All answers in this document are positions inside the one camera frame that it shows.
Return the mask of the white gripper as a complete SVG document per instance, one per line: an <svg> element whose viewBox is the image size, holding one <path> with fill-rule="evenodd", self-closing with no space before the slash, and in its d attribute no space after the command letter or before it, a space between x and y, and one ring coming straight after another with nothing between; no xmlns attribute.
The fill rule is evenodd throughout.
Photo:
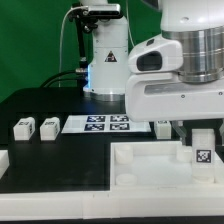
<svg viewBox="0 0 224 224"><path fill-rule="evenodd" d="M136 45L129 54L131 76L126 84L125 108L133 121L170 120L182 144L182 121L224 117L224 78L205 84L181 81L183 64L180 42L160 35ZM224 119L219 128L224 136Z"/></svg>

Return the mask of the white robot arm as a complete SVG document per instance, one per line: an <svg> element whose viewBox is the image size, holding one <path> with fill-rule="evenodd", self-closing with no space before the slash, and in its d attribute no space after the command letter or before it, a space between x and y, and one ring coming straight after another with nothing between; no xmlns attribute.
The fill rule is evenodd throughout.
<svg viewBox="0 0 224 224"><path fill-rule="evenodd" d="M224 118L224 0L144 1L162 13L161 33L129 54L129 118Z"/></svg>

